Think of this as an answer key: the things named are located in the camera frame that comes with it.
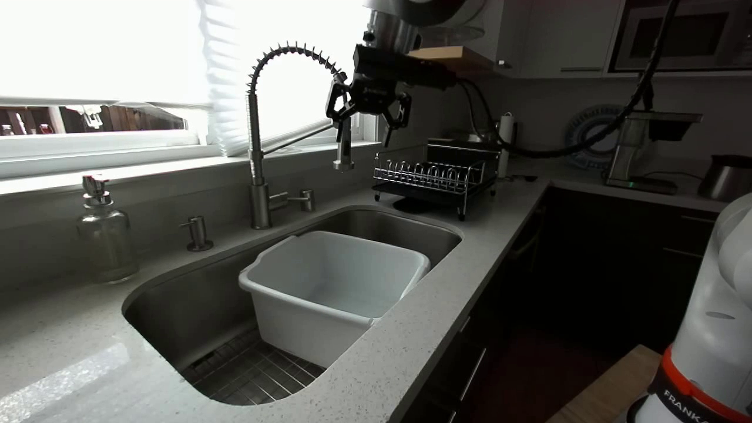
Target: sink basin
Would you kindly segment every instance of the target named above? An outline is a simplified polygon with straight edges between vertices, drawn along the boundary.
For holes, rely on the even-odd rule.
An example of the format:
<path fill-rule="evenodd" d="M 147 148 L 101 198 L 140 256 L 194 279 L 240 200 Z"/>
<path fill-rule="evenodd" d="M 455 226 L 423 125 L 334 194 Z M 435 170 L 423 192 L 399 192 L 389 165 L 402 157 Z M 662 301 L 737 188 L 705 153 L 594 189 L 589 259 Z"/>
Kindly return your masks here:
<path fill-rule="evenodd" d="M 328 229 L 427 256 L 435 268 L 461 236 L 379 206 L 347 206 L 274 236 L 251 239 L 142 282 L 122 306 L 126 322 L 202 395 L 260 405 L 299 393 L 323 369 L 263 343 L 253 301 L 238 275 L 289 235 Z"/>

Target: white container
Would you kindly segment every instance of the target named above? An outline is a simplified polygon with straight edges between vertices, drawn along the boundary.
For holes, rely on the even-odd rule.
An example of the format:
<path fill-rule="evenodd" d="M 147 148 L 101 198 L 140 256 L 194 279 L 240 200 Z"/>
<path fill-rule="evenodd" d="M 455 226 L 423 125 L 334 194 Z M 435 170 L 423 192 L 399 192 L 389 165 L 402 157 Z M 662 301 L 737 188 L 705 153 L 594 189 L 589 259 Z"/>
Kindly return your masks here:
<path fill-rule="evenodd" d="M 410 248 L 315 229 L 260 252 L 238 279 L 265 343 L 328 367 L 427 265 Z"/>

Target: soap dispenser pump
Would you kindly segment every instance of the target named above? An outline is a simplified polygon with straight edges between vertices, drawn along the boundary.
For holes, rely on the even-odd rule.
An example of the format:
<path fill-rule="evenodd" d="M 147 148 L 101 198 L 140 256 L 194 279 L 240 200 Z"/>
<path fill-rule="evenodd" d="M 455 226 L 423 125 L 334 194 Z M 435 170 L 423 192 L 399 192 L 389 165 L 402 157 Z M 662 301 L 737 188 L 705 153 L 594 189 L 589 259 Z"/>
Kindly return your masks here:
<path fill-rule="evenodd" d="M 114 208 L 107 181 L 83 178 L 84 214 L 77 221 L 83 265 L 95 282 L 122 282 L 135 273 L 130 219 Z"/>

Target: cable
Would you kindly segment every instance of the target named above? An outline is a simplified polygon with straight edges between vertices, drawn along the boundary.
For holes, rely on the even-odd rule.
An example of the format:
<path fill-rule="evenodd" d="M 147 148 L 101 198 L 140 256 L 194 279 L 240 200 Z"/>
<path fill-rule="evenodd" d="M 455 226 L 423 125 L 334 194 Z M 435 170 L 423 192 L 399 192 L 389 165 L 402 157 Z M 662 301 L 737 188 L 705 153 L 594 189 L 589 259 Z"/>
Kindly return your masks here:
<path fill-rule="evenodd" d="M 652 41 L 652 52 L 651 52 L 651 59 L 649 59 L 649 65 L 647 71 L 642 73 L 639 81 L 636 81 L 636 90 L 629 99 L 629 104 L 609 121 L 603 125 L 598 131 L 594 131 L 591 137 L 588 137 L 582 144 L 575 144 L 575 145 L 565 145 L 565 148 L 556 148 L 556 150 L 525 150 L 525 148 L 517 148 L 511 144 L 507 144 L 506 139 L 498 137 L 496 126 L 494 126 L 494 112 L 490 112 L 490 105 L 486 100 L 486 97 L 481 93 L 481 90 L 473 81 L 473 80 L 461 80 L 461 84 L 468 84 L 481 100 L 484 105 L 484 112 L 489 117 L 489 128 L 490 128 L 490 137 L 496 139 L 496 144 L 515 154 L 525 154 L 525 157 L 561 157 L 561 154 L 570 154 L 570 153 L 578 153 L 578 150 L 584 150 L 594 144 L 598 144 L 601 139 L 607 139 L 611 131 L 615 131 L 623 120 L 634 112 L 634 105 L 647 99 L 647 107 L 651 110 L 652 105 L 652 73 L 659 63 L 659 57 L 662 57 L 662 45 L 665 45 L 665 34 L 666 34 L 666 26 L 670 21 L 674 19 L 677 13 L 677 6 L 678 6 L 678 0 L 670 0 L 665 13 L 662 13 L 662 21 L 659 21 L 659 30 L 658 30 L 658 38 Z"/>

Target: black dish rack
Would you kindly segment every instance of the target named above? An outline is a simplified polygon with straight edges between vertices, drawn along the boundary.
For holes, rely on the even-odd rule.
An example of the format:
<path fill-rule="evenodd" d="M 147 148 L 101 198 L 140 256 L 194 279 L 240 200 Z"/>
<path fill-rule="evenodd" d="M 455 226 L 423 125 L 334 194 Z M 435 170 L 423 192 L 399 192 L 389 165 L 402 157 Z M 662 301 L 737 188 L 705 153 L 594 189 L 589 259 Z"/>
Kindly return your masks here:
<path fill-rule="evenodd" d="M 379 160 L 374 167 L 375 202 L 380 192 L 454 206 L 468 217 L 469 200 L 496 184 L 498 148 L 457 141 L 427 141 L 427 160 Z"/>

